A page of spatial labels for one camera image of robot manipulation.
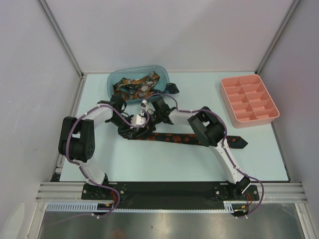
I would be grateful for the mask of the pink divided organizer tray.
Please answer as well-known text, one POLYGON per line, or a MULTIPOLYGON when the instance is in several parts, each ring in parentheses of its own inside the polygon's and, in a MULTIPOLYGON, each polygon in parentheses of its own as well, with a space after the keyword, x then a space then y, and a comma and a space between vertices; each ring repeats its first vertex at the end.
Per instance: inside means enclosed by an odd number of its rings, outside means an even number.
POLYGON ((280 116, 257 74, 222 79, 220 93, 235 128, 269 124, 280 116))

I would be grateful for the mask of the black tie orange flowers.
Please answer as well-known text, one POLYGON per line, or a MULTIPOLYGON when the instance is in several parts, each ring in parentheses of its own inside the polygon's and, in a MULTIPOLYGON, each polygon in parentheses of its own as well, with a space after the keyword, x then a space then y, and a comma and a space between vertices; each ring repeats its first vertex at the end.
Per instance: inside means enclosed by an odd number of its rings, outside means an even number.
MULTIPOLYGON (((160 142, 169 142, 169 143, 179 143, 187 145, 200 145, 203 144, 197 139, 195 134, 190 133, 148 133, 147 135, 135 138, 134 140, 148 140, 148 141, 160 141, 160 142)), ((243 149, 248 145, 248 142, 245 141, 240 136, 229 135, 226 137, 227 144, 229 148, 233 149, 243 149)))

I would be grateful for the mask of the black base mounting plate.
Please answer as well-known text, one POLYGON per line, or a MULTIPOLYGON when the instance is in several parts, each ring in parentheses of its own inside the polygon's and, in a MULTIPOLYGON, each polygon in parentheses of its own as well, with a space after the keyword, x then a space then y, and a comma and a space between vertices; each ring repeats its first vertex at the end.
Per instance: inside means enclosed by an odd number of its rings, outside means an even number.
POLYGON ((119 209, 130 210, 217 210, 226 201, 257 202, 259 194, 255 185, 240 193, 227 182, 113 182, 107 189, 85 183, 81 198, 115 199, 119 209))

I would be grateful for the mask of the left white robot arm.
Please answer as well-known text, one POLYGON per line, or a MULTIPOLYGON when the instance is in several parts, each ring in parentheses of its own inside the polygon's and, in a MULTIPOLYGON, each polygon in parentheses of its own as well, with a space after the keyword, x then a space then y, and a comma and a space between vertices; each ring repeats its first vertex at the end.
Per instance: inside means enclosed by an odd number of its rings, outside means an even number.
POLYGON ((116 126, 132 126, 123 115, 126 106, 121 97, 112 96, 109 101, 99 101, 80 117, 68 116, 62 122, 58 151, 79 168, 88 184, 94 185, 92 192, 99 199, 109 196, 110 186, 107 175, 94 159, 95 129, 106 122, 116 126))

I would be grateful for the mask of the brown grey floral tie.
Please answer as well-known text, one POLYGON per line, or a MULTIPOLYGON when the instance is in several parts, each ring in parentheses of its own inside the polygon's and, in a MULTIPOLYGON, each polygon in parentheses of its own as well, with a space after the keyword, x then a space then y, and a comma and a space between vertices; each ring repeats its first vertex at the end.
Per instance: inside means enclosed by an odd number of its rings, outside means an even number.
POLYGON ((125 101, 143 99, 152 94, 159 80, 160 76, 154 71, 140 79, 123 77, 113 85, 113 95, 119 96, 125 101))

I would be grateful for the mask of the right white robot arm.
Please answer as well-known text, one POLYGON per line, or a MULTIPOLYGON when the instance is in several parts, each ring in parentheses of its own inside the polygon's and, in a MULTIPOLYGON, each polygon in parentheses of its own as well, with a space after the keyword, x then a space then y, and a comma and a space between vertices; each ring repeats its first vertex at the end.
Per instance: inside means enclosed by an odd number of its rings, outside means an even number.
POLYGON ((162 97, 155 98, 151 104, 153 109, 148 124, 137 131, 134 139, 208 147, 226 174, 226 181, 231 185, 230 195, 241 200, 248 194, 250 177, 241 170, 229 150, 238 145, 244 148, 247 143, 240 137, 229 137, 225 123, 218 115, 208 107, 195 111, 181 110, 177 106, 169 107, 162 97), (156 133, 156 125, 159 123, 188 125, 193 133, 156 133))

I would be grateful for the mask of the aluminium frame rail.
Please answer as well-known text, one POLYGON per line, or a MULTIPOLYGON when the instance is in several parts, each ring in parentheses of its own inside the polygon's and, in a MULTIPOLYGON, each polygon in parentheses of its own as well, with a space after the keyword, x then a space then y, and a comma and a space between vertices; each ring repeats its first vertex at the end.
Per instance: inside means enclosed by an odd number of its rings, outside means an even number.
MULTIPOLYGON (((44 182, 40 184, 37 201, 77 201, 81 200, 83 182, 44 182)), ((263 203, 307 203, 301 183, 263 183, 265 194, 263 203)))

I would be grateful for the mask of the dark navy patterned tie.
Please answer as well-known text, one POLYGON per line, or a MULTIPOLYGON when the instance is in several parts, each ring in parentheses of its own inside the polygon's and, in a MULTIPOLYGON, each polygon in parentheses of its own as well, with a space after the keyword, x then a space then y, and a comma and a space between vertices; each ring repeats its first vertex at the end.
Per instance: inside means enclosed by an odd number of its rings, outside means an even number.
POLYGON ((123 90, 126 93, 129 93, 132 96, 137 95, 139 97, 146 97, 155 93, 161 93, 161 94, 178 94, 179 93, 179 89, 177 85, 174 83, 167 83, 163 91, 159 89, 155 89, 154 87, 151 87, 148 85, 133 85, 133 84, 122 86, 121 90, 123 90))

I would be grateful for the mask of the blue plastic tub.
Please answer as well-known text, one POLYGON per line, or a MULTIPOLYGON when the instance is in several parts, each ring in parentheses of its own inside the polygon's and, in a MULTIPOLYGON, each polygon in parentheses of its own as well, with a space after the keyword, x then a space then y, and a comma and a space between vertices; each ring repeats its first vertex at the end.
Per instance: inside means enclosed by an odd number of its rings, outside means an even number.
POLYGON ((107 78, 107 93, 109 97, 113 96, 114 90, 113 85, 119 82, 123 77, 128 79, 140 79, 151 72, 156 72, 160 76, 160 80, 155 86, 155 89, 163 91, 167 83, 171 83, 166 69, 162 66, 143 66, 117 70, 111 73, 107 78))

